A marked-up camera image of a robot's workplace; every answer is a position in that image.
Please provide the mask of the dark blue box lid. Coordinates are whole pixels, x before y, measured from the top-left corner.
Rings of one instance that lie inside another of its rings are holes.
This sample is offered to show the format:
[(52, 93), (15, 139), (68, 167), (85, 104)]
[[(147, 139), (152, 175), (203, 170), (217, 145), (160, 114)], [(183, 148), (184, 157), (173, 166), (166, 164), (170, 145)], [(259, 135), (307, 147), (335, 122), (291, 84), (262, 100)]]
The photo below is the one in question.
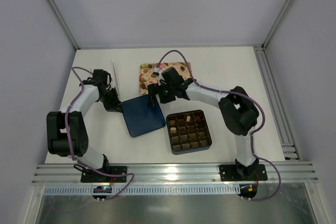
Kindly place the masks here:
[(166, 121), (159, 105), (148, 106), (149, 95), (121, 102), (123, 118), (131, 137), (165, 127)]

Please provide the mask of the metal tongs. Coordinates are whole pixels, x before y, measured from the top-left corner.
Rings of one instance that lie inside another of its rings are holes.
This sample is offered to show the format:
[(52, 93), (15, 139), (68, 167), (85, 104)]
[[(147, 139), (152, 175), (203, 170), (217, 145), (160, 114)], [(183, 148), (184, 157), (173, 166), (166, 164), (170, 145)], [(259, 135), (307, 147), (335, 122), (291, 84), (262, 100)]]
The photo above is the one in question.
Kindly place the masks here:
[(116, 69), (114, 67), (113, 61), (111, 60), (111, 77), (112, 77), (112, 86), (115, 89), (118, 98), (120, 97), (120, 92), (119, 92), (119, 88), (118, 88), (118, 78), (117, 78), (117, 74), (116, 74)]

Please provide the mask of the dark chocolate box with dividers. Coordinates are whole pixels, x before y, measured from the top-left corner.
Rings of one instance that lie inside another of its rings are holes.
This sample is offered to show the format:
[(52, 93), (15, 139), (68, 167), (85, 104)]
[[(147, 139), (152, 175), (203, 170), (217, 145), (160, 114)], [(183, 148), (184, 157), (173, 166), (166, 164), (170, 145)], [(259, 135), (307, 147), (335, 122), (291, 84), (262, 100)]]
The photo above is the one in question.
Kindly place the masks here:
[(207, 150), (212, 145), (212, 138), (202, 110), (173, 113), (166, 116), (166, 126), (169, 134), (171, 152), (174, 155)]

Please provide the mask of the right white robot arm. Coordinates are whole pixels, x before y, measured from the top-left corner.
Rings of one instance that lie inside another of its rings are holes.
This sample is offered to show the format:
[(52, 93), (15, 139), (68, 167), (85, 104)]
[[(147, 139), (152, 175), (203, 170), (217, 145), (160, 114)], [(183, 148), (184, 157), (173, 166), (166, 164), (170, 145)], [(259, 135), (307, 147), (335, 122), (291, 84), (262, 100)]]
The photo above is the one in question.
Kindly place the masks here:
[(157, 102), (154, 99), (158, 95), (161, 104), (179, 98), (203, 102), (218, 108), (227, 129), (235, 137), (236, 174), (241, 179), (252, 176), (259, 164), (254, 148), (254, 132), (259, 111), (245, 90), (240, 86), (228, 91), (211, 88), (198, 83), (193, 77), (185, 80), (173, 67), (157, 75), (160, 76), (159, 81), (148, 85), (148, 106), (156, 106)]

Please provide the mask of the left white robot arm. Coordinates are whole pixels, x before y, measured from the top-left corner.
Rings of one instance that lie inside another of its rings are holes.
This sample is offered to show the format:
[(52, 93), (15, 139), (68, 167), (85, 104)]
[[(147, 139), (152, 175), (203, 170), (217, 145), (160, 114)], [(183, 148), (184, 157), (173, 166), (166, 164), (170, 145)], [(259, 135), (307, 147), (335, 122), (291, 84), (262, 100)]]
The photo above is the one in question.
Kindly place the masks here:
[(84, 168), (105, 175), (109, 161), (89, 145), (84, 117), (96, 102), (101, 102), (107, 112), (121, 113), (121, 101), (110, 73), (102, 69), (85, 71), (91, 76), (80, 80), (79, 93), (70, 104), (47, 114), (47, 146), (49, 153), (69, 157)]

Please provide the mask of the floral rectangular tray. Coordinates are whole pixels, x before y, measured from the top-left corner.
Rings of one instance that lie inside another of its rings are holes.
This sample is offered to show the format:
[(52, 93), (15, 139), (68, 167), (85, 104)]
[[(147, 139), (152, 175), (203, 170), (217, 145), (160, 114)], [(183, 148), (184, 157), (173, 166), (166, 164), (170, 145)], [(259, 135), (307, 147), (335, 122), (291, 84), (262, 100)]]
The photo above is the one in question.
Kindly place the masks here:
[[(139, 74), (139, 94), (146, 95), (148, 94), (147, 86), (153, 83), (158, 83), (159, 77), (154, 73), (156, 70), (156, 63), (143, 63), (140, 65), (140, 74)], [(159, 66), (159, 71), (164, 71), (167, 68), (173, 67), (177, 70), (177, 73), (183, 77), (184, 80), (190, 78), (190, 73), (187, 69), (187, 66), (191, 69), (190, 62), (162, 62)], [(146, 85), (146, 89), (141, 88), (141, 84), (144, 83)]]

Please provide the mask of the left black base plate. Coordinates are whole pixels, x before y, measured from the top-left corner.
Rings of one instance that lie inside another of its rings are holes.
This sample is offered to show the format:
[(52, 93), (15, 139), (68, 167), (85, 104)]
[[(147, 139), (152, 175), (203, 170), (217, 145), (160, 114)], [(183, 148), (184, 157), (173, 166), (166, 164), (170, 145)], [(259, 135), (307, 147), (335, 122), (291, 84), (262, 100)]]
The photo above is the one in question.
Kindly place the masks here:
[(82, 183), (125, 183), (128, 170), (126, 166), (110, 166), (97, 173), (80, 165), (74, 165), (74, 168), (81, 172)]

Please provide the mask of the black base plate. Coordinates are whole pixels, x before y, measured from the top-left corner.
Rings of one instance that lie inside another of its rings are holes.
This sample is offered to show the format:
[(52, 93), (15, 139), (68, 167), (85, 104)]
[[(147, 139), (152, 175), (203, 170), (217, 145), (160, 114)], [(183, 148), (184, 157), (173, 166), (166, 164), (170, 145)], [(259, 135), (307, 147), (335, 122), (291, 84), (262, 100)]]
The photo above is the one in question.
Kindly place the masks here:
[(80, 165), (74, 165), (74, 168), (81, 172), (82, 183), (125, 183), (128, 170), (126, 166), (110, 166), (97, 173)]
[(268, 175), (263, 164), (245, 167), (236, 164), (220, 165), (219, 175), (223, 182), (267, 181)]

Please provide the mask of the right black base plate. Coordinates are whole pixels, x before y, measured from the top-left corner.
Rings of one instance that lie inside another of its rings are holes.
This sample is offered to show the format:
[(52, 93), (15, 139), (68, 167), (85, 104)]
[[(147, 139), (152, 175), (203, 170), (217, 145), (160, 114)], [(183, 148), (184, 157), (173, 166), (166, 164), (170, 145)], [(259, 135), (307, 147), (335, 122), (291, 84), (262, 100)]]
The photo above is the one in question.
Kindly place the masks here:
[(263, 164), (245, 167), (236, 164), (220, 165), (219, 175), (223, 182), (267, 181), (268, 175)]

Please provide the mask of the left aluminium frame post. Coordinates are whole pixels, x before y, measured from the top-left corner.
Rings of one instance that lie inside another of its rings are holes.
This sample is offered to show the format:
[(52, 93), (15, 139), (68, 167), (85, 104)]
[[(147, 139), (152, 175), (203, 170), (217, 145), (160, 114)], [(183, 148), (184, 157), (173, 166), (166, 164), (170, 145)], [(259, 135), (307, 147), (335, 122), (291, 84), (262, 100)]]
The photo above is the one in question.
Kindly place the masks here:
[(48, 4), (50, 10), (52, 11), (55, 19), (57, 20), (58, 24), (60, 25), (61, 29), (63, 30), (64, 34), (66, 35), (68, 41), (71, 43), (72, 47), (75, 51), (79, 50), (80, 47), (78, 46), (78, 43), (76, 42), (74, 36), (72, 35), (61, 11), (59, 10), (55, 0), (45, 0)]

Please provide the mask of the aluminium frame post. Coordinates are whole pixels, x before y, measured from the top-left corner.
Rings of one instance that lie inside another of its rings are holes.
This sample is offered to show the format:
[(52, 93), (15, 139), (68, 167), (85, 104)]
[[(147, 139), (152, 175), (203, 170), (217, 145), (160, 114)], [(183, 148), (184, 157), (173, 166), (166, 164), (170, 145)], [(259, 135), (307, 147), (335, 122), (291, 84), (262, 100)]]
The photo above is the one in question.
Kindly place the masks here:
[(57, 20), (58, 24), (60, 25), (61, 29), (63, 30), (64, 34), (66, 35), (68, 41), (71, 43), (72, 47), (75, 51), (79, 50), (80, 47), (78, 46), (78, 43), (76, 42), (74, 36), (72, 35), (61, 11), (59, 10), (55, 0), (45, 0), (48, 4), (50, 10), (52, 11), (55, 19)]
[(274, 38), (276, 32), (278, 31), (281, 24), (285, 20), (286, 16), (290, 12), (290, 10), (291, 10), (292, 6), (294, 5), (295, 1), (296, 0), (285, 0), (284, 1), (276, 19), (274, 20), (274, 22), (273, 22), (273, 24), (272, 24), (272, 26), (271, 26), (268, 34), (267, 34), (262, 46), (261, 46), (263, 50), (266, 50), (267, 47), (269, 46), (269, 44), (272, 41), (272, 39)]

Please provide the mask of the aluminium mounting rail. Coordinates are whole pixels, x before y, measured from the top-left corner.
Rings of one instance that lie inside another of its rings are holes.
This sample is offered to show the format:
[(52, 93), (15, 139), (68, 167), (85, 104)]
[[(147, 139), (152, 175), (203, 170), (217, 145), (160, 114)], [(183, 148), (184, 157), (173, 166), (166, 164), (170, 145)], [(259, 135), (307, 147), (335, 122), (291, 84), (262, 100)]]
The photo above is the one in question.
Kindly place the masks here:
[[(127, 164), (127, 172), (134, 174), (136, 184), (181, 184), (220, 183), (220, 163), (189, 164)], [(281, 181), (317, 182), (318, 177), (311, 162), (275, 162)], [(79, 183), (81, 172), (72, 164), (39, 165), (32, 184), (75, 184)]]

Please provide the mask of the right aluminium frame post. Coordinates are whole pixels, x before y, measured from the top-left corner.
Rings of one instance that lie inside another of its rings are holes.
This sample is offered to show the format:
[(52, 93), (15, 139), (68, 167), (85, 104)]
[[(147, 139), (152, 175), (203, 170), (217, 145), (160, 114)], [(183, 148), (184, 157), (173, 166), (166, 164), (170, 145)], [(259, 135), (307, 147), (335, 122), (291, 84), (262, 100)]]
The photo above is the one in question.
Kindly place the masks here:
[(296, 0), (285, 0), (284, 1), (276, 19), (274, 20), (274, 22), (273, 22), (273, 24), (272, 24), (272, 26), (271, 26), (268, 34), (267, 34), (262, 46), (261, 46), (263, 50), (266, 50), (267, 47), (269, 46), (269, 44), (272, 41), (272, 39), (274, 38), (276, 32), (278, 31), (281, 24), (285, 20), (286, 16), (290, 12), (290, 10), (291, 10), (292, 6), (294, 5), (295, 1)]

